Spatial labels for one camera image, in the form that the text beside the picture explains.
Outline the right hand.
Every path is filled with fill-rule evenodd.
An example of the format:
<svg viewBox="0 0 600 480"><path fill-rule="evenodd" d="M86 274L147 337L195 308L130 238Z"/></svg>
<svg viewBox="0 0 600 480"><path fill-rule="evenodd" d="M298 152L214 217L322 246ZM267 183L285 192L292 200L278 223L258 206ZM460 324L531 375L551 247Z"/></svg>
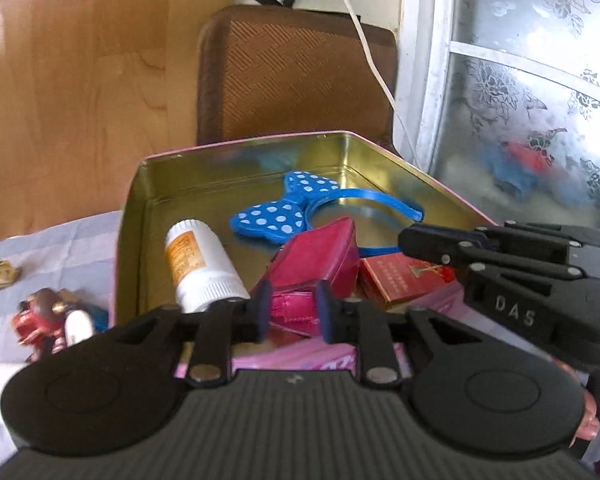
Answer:
<svg viewBox="0 0 600 480"><path fill-rule="evenodd" d="M575 445L577 440L592 441L600 431L600 421L597 418L597 405L594 396L586 389L583 389L583 393L584 413L580 426L570 442L571 446Z"/></svg>

